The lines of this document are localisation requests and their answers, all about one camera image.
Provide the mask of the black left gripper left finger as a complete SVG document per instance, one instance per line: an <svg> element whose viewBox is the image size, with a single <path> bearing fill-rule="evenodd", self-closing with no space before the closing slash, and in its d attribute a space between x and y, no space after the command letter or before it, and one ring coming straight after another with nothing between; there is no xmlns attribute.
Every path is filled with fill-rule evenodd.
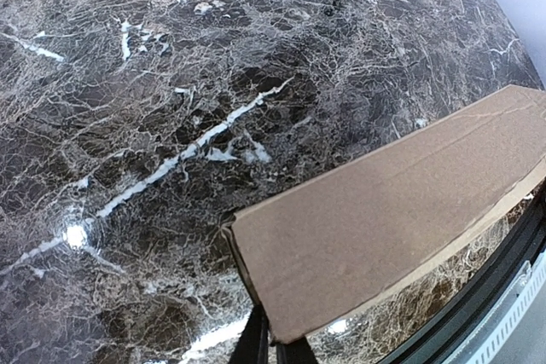
<svg viewBox="0 0 546 364"><path fill-rule="evenodd" d="M228 363L267 364L268 348L268 318L262 306L254 306Z"/></svg>

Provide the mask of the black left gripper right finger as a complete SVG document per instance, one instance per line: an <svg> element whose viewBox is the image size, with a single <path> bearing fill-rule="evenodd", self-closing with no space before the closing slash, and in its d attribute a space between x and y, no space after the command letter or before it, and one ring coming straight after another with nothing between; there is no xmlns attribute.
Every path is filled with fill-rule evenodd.
<svg viewBox="0 0 546 364"><path fill-rule="evenodd" d="M277 364L318 364L318 360L306 337L289 344L276 344Z"/></svg>

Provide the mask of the brown cardboard box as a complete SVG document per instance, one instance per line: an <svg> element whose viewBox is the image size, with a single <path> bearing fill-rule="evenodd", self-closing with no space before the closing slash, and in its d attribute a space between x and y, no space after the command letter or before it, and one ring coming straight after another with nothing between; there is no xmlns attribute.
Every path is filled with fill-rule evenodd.
<svg viewBox="0 0 546 364"><path fill-rule="evenodd" d="M399 292L545 177L545 94L509 85L237 212L244 281L287 344Z"/></svg>

